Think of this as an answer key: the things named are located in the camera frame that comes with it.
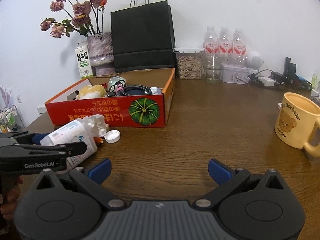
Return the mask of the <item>person left hand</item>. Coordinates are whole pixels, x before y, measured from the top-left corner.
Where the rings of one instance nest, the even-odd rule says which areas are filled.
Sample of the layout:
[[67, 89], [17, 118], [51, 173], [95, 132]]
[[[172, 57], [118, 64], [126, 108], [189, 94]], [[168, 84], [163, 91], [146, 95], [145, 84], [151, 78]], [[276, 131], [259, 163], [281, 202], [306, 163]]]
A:
[[21, 195], [20, 185], [23, 184], [21, 176], [15, 178], [15, 185], [5, 195], [1, 195], [1, 215], [5, 220], [13, 220], [14, 212]]

